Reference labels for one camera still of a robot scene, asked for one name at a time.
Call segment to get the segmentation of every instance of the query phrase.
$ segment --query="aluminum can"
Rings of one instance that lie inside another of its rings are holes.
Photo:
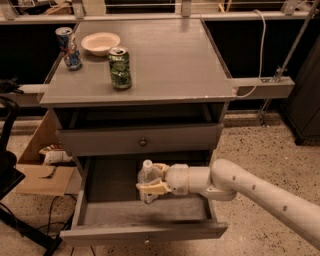
[[[72,28],[58,28],[56,36],[59,48],[64,53],[63,60],[67,68],[71,71],[79,70],[82,67],[82,60]]]
[[[121,46],[111,48],[108,61],[112,86],[116,89],[130,88],[132,81],[128,50]]]

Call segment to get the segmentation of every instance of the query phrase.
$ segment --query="terrazzo floor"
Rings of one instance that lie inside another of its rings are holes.
[[[8,150],[19,157],[40,121],[17,121]],[[261,127],[255,114],[228,114],[214,158],[226,158],[279,187],[320,205],[320,141],[296,146],[294,136],[277,113]],[[34,227],[47,224],[54,197],[9,193],[3,200],[21,220]],[[214,202],[219,222],[229,228],[220,239],[93,247],[96,255],[320,255],[258,205],[238,194],[231,202]],[[71,197],[55,201],[51,221],[66,221],[74,209]],[[51,226],[51,233],[59,225]],[[43,255],[45,250],[0,222],[0,255]],[[93,255],[90,247],[62,243],[54,255]]]

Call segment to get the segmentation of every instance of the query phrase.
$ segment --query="countertop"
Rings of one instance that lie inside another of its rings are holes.
[[[81,47],[92,33],[120,36],[129,50],[132,87],[112,87],[106,57]],[[83,67],[68,71],[63,61],[45,89],[43,107],[117,104],[225,102],[234,98],[227,76],[200,19],[81,22],[76,41]]]

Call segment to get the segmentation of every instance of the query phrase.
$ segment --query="cardboard box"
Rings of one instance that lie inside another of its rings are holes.
[[[16,193],[54,196],[78,194],[81,176],[76,167],[58,166],[55,169],[55,166],[43,165],[40,158],[40,149],[59,143],[55,133],[56,125],[47,112],[18,160],[16,168],[23,172],[26,178],[16,187]],[[53,172],[52,178],[44,178]]]

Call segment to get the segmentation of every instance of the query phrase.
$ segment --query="open drawer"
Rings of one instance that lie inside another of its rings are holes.
[[[219,238],[227,229],[198,195],[139,200],[136,161],[88,159],[71,230],[61,237],[72,246]]]

